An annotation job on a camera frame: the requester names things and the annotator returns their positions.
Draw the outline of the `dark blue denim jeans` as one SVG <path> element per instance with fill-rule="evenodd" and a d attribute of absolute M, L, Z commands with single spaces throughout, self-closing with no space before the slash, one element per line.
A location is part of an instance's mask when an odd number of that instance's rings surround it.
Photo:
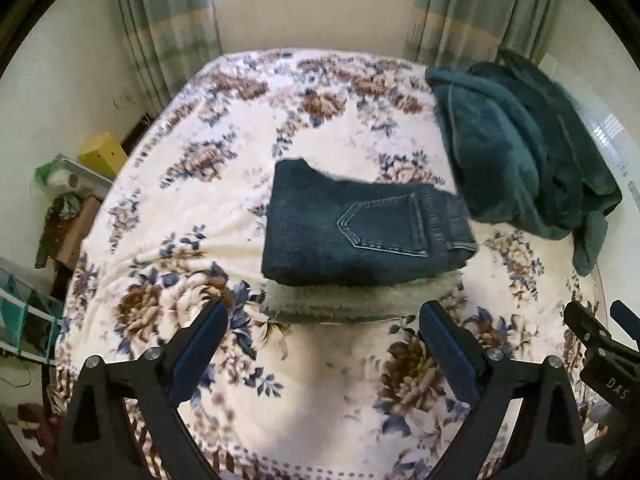
<path fill-rule="evenodd" d="M 390 286 L 461 269 L 477 251 L 464 199 L 427 183 L 335 180 L 278 162 L 262 275 L 288 286 Z"/>

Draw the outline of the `teal white shelf rack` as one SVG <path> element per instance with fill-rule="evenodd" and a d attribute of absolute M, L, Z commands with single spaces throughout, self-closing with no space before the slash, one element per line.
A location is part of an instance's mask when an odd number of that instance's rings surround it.
<path fill-rule="evenodd" d="M 25 282 L 1 259 L 1 350 L 40 364 L 54 361 L 62 328 L 62 304 Z"/>

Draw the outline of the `brown cardboard box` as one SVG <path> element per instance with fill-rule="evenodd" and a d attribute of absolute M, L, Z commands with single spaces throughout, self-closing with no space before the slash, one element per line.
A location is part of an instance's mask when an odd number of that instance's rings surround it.
<path fill-rule="evenodd" d="M 80 257 L 80 246 L 92 229 L 94 219 L 100 210 L 102 203 L 95 197 L 88 197 L 82 204 L 82 209 L 77 217 L 73 218 L 70 225 L 63 232 L 60 247 L 54 254 L 54 260 L 73 271 Z"/>

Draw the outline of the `dark teal plush blanket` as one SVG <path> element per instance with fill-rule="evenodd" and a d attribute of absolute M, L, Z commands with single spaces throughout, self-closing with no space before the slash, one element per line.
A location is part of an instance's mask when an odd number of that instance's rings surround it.
<path fill-rule="evenodd" d="M 467 68 L 430 67 L 425 81 L 472 218 L 570 236 L 576 273 L 590 274 L 623 194 L 567 92 L 511 50 Z"/>

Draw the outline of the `white paper roll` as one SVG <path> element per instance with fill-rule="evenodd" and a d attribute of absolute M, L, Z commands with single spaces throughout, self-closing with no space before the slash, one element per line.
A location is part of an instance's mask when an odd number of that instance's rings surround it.
<path fill-rule="evenodd" d="M 46 187 L 48 190 L 58 193 L 77 193 L 81 190 L 82 183 L 80 177 L 73 171 L 67 169 L 55 169 L 47 178 Z"/>

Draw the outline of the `white bed headboard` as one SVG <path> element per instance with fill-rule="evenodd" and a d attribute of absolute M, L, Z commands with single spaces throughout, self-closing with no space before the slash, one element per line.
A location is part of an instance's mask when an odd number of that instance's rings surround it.
<path fill-rule="evenodd" d="M 620 299 L 639 311 L 639 160 L 638 145 L 612 110 L 585 80 L 547 53 L 539 68 L 572 98 L 604 161 L 611 170 L 623 200 L 608 215 L 608 235 L 598 259 L 607 300 Z"/>

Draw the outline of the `yellow cardboard box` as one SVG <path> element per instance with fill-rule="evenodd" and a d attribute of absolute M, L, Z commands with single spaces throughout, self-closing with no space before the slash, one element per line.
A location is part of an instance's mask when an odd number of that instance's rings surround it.
<path fill-rule="evenodd" d="M 80 149 L 77 160 L 81 165 L 114 179 L 126 164 L 128 156 L 117 139 L 109 132 L 89 138 Z"/>

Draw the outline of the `right green curtain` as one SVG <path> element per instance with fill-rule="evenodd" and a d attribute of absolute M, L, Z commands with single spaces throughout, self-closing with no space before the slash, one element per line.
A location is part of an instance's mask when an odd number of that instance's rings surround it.
<path fill-rule="evenodd" d="M 468 67 L 508 49 L 537 63 L 559 6 L 560 0 L 414 0 L 404 57 Z"/>

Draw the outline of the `green curtain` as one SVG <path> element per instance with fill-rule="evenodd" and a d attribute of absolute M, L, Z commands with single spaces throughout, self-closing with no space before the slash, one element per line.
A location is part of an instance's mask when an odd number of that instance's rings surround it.
<path fill-rule="evenodd" d="M 537 63 L 559 6 L 560 0 L 414 0 L 404 57 L 468 67 L 508 49 Z"/>
<path fill-rule="evenodd" d="M 142 99 L 154 116 L 222 55 L 214 0 L 112 0 L 112 8 Z"/>

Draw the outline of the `left green curtain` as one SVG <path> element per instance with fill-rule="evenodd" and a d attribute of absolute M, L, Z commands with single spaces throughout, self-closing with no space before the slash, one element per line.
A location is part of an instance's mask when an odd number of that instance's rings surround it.
<path fill-rule="evenodd" d="M 142 99 L 154 116 L 222 55 L 214 0 L 112 0 L 112 8 Z"/>

